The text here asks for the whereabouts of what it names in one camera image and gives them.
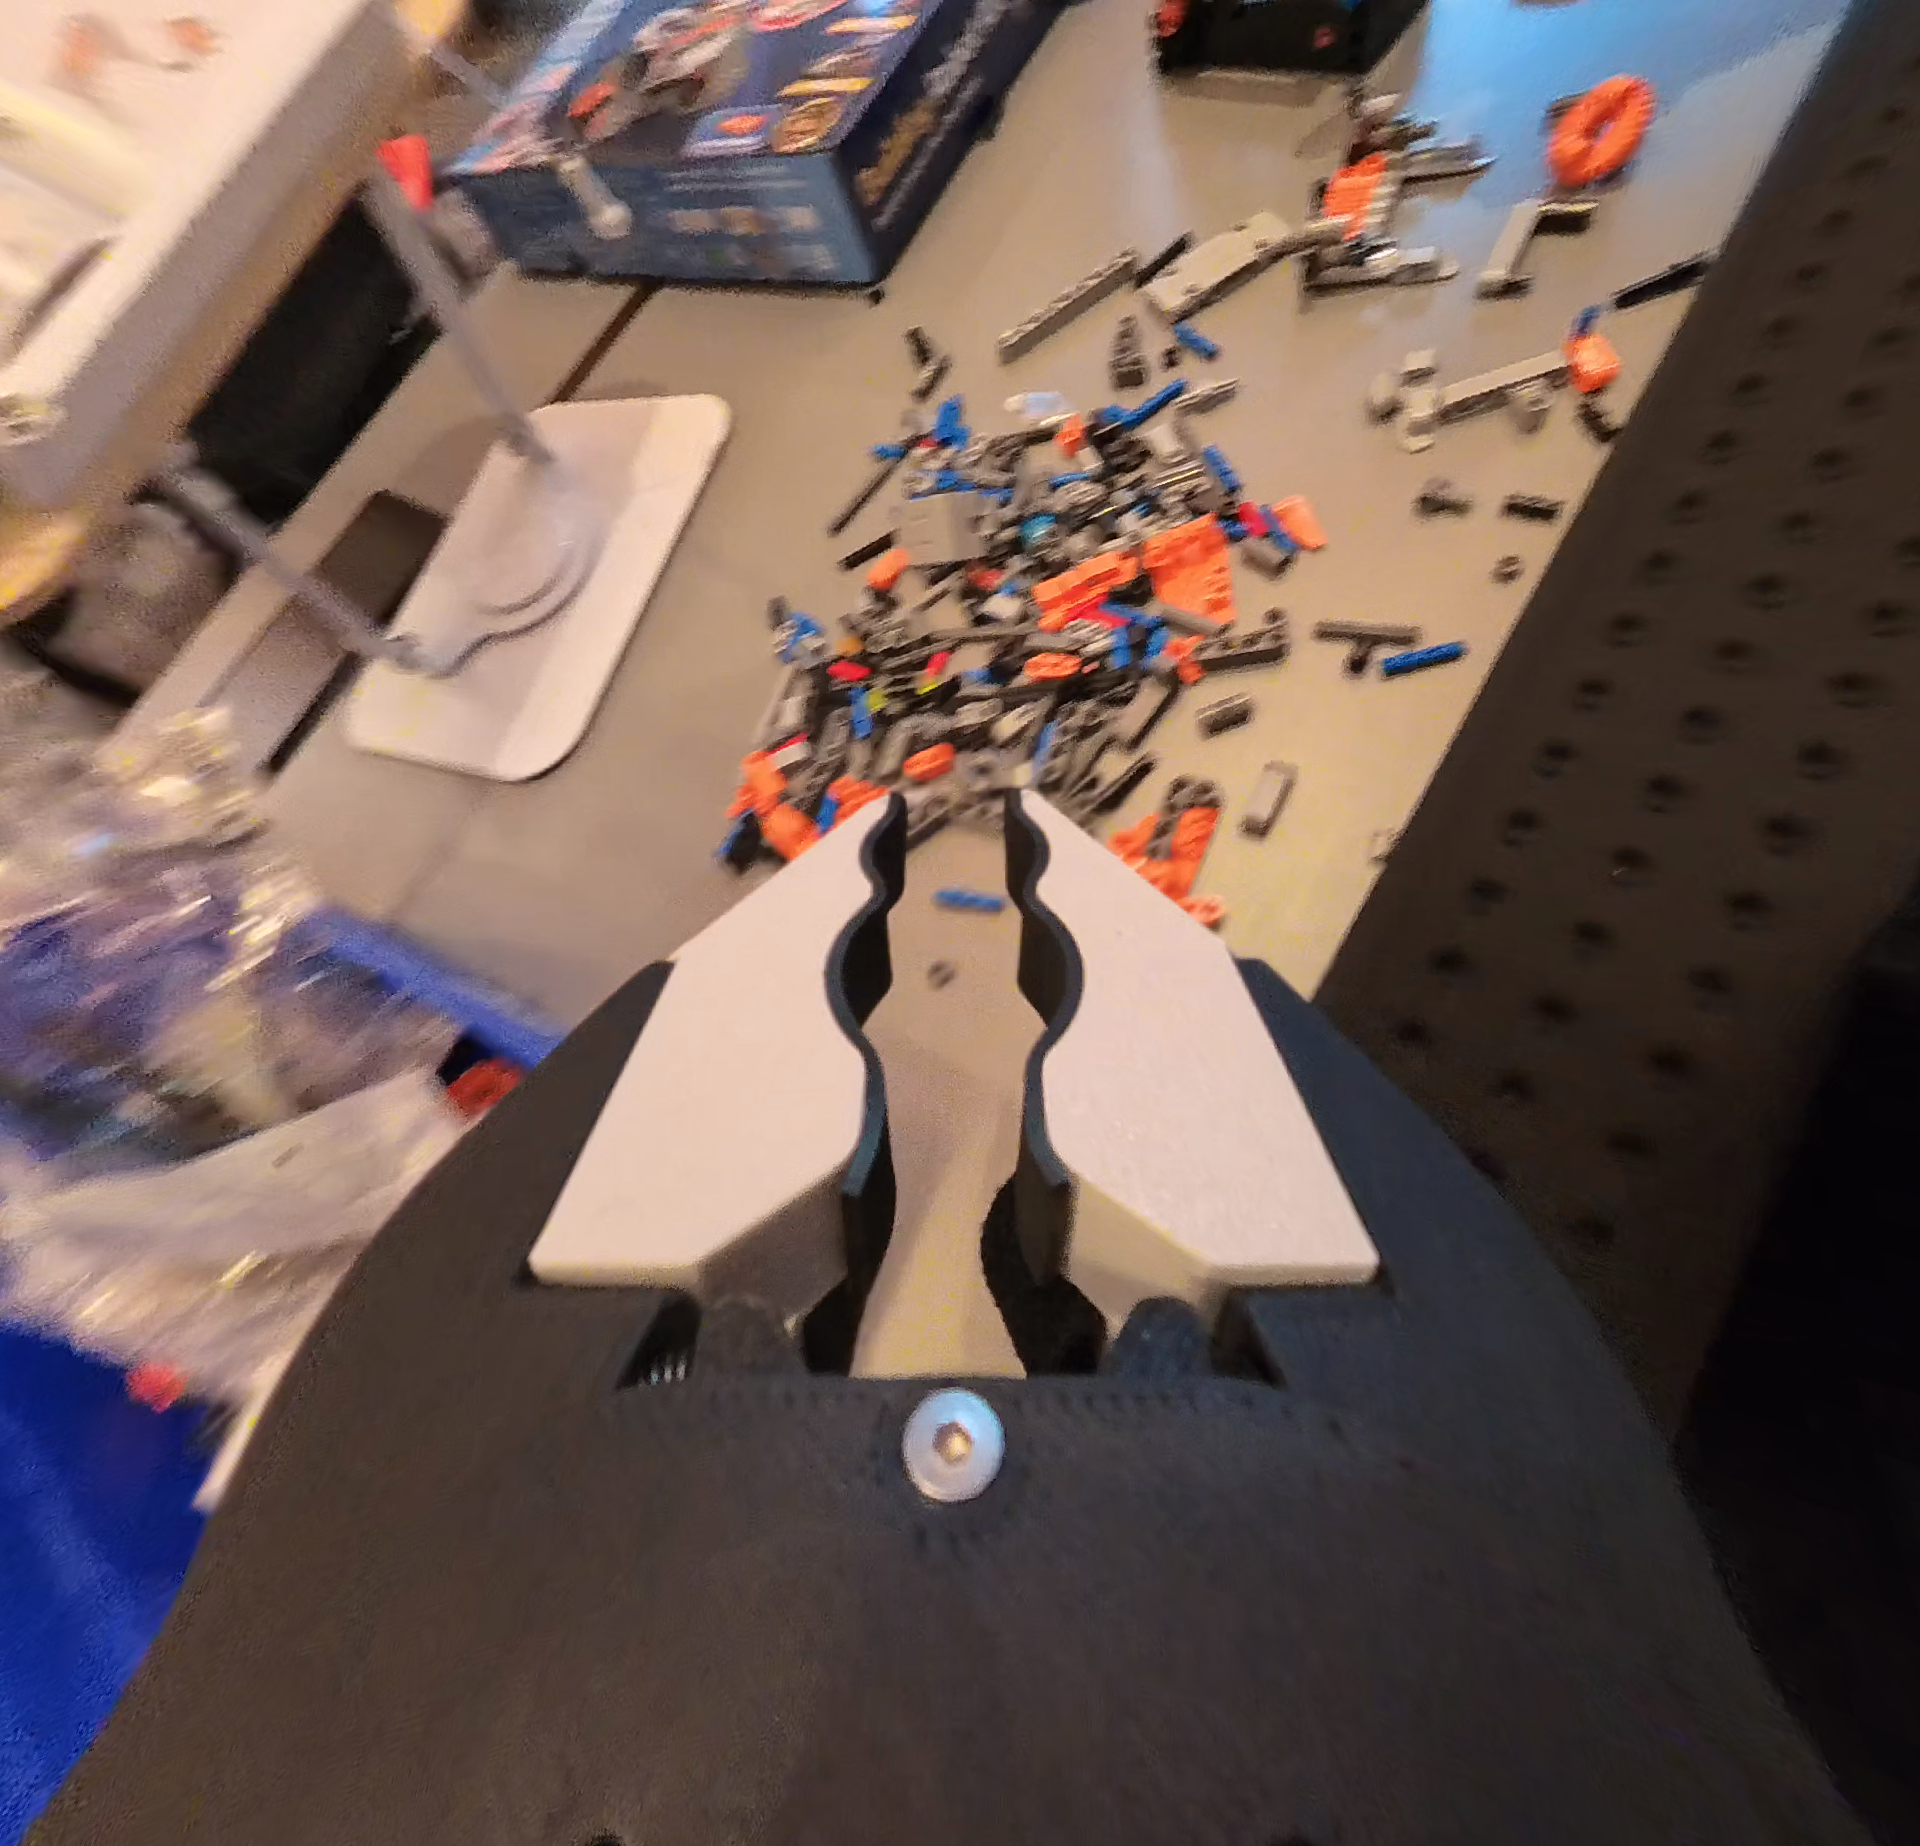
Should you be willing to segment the blue robot kit box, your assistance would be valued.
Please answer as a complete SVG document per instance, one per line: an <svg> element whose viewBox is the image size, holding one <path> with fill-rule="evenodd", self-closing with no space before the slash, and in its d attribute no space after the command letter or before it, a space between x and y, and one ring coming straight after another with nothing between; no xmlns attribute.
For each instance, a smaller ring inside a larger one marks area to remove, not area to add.
<svg viewBox="0 0 1920 1846"><path fill-rule="evenodd" d="M871 287L1065 0L585 0L447 184L523 275Z"/></svg>

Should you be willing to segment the grey crank beam black pins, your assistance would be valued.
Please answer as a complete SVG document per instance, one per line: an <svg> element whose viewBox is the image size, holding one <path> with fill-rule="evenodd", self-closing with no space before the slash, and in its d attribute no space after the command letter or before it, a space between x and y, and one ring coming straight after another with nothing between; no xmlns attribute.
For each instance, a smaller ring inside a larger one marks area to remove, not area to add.
<svg viewBox="0 0 1920 1846"><path fill-rule="evenodd" d="M1577 236L1597 218L1593 197L1533 197L1506 215L1494 248L1477 275L1475 296L1483 302L1522 297L1533 292L1533 252L1540 237Z"/></svg>

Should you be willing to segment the grey rectangular panel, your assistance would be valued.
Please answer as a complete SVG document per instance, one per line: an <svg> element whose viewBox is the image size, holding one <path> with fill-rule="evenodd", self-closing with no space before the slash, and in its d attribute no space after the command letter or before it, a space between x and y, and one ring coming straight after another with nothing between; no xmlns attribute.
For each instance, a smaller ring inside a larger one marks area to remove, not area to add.
<svg viewBox="0 0 1920 1846"><path fill-rule="evenodd" d="M1292 252L1294 233L1281 216L1257 212L1178 252L1140 293L1163 322L1188 322Z"/></svg>

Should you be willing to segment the orange grey tread assembly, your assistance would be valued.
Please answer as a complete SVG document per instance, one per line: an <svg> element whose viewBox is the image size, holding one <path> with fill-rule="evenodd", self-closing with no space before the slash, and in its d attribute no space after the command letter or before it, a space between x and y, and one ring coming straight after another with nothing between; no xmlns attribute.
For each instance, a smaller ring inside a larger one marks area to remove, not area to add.
<svg viewBox="0 0 1920 1846"><path fill-rule="evenodd" d="M1494 153L1477 136L1443 138L1434 123L1405 111L1403 94L1379 92L1363 79L1349 86L1341 108L1347 145L1311 200L1319 236L1303 261L1303 297L1454 280L1457 259L1439 246L1403 242L1397 212L1409 195L1457 189L1485 176L1495 162Z"/></svg>

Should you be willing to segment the orange gear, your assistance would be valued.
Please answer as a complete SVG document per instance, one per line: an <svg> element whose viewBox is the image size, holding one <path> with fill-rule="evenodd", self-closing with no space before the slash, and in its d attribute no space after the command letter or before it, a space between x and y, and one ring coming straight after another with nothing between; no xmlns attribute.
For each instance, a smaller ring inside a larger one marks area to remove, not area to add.
<svg viewBox="0 0 1920 1846"><path fill-rule="evenodd" d="M1641 153L1658 99L1641 75L1612 75L1553 111L1545 172L1558 190L1618 177Z"/></svg>

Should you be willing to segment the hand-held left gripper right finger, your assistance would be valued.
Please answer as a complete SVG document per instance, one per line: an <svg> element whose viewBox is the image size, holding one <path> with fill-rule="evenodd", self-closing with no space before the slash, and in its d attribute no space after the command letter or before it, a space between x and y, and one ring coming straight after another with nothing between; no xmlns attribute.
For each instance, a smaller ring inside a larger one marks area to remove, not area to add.
<svg viewBox="0 0 1920 1846"><path fill-rule="evenodd" d="M1006 803L1015 1168L991 1292L1030 1377L1094 1375L1163 1305L1205 1344L1265 1291L1380 1282L1363 1224L1230 948L1036 790Z"/></svg>

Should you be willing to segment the clear plastic parts bag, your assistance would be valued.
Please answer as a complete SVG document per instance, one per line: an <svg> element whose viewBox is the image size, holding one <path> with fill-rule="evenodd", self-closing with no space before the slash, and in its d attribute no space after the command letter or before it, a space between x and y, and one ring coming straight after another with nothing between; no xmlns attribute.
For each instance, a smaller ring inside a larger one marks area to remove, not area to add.
<svg viewBox="0 0 1920 1846"><path fill-rule="evenodd" d="M331 957L217 713L128 755L4 681L4 1328L255 1410L471 1115Z"/></svg>

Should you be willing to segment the pile of building pieces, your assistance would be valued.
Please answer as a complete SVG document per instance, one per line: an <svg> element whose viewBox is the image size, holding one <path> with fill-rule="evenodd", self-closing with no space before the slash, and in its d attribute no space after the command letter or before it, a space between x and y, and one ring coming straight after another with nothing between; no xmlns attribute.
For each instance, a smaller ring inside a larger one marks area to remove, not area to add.
<svg viewBox="0 0 1920 1846"><path fill-rule="evenodd" d="M907 841L987 830L1024 791L1094 831L1208 930L1228 904L1203 875L1230 809L1207 773L1156 785L1152 741L1225 675L1284 665L1278 607L1242 612L1243 568L1280 577L1303 510L1261 502L1200 427L1235 382L1171 380L1086 412L1022 397L981 429L961 397L876 443L884 531L845 554L843 608L765 603L774 690L743 750L717 862L800 860L891 793Z"/></svg>

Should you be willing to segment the blue plastic bin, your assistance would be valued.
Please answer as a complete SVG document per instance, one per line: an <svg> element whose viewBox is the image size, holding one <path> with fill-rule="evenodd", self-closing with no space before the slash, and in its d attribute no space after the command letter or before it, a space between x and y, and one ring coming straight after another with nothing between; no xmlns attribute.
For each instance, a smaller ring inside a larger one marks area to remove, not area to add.
<svg viewBox="0 0 1920 1846"><path fill-rule="evenodd" d="M455 1022L441 1080L470 1115L560 1041L550 1013L388 927L321 909L319 928L331 957ZM267 1402L147 1395L120 1367L4 1328L4 1842L25 1833L148 1650Z"/></svg>

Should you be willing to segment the white stand base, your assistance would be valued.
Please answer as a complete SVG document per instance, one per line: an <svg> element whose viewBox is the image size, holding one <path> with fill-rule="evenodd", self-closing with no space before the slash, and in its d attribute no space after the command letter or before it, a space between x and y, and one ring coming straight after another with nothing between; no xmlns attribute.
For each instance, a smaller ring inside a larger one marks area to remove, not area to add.
<svg viewBox="0 0 1920 1846"><path fill-rule="evenodd" d="M4 0L4 612L60 590L151 492L365 662L368 753L519 783L574 753L732 430L713 397L525 408L405 189L422 78L467 0ZM393 621L276 554L186 446L305 258L357 201L494 446Z"/></svg>

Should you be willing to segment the black dimpled pad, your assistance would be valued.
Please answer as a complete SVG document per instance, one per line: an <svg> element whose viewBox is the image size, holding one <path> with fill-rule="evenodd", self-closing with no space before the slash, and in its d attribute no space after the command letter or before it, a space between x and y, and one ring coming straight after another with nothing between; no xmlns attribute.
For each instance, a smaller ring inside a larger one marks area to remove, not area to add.
<svg viewBox="0 0 1920 1846"><path fill-rule="evenodd" d="M1679 1432L1915 880L1918 0L1855 0L1321 989Z"/></svg>

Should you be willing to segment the grey beam assembly orange end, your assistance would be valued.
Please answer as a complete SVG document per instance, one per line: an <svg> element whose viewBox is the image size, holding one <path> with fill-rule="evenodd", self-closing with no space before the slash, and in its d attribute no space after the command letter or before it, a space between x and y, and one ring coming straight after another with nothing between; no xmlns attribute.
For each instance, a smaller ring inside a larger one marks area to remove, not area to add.
<svg viewBox="0 0 1920 1846"><path fill-rule="evenodd" d="M1621 380L1621 354L1605 325L1614 306L1582 308L1547 351L1494 369L1448 375L1434 348L1417 348L1383 369L1363 395L1363 414L1393 427L1403 452L1424 454L1445 430L1490 414L1538 430L1553 400L1569 397L1585 412L1605 404Z"/></svg>

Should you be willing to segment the long grey holed beam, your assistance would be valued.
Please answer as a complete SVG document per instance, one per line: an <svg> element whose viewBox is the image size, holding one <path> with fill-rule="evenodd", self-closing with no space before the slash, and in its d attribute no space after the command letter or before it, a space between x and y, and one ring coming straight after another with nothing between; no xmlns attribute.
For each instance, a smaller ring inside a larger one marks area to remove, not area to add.
<svg viewBox="0 0 1920 1846"><path fill-rule="evenodd" d="M1122 251L1103 259L1077 284L1049 297L1041 306L1024 315L1011 328L1006 328L997 344L997 363L1010 366L1036 348L1057 337L1069 324L1082 319L1092 308L1131 287L1140 272L1140 255Z"/></svg>

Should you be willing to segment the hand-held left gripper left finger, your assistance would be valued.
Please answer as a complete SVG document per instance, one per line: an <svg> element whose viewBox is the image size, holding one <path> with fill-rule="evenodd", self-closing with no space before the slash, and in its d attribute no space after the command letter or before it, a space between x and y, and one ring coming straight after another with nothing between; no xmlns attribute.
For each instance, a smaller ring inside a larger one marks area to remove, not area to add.
<svg viewBox="0 0 1920 1846"><path fill-rule="evenodd" d="M886 1076L907 803L886 791L670 957L527 1266L752 1303L845 1377L895 1226Z"/></svg>

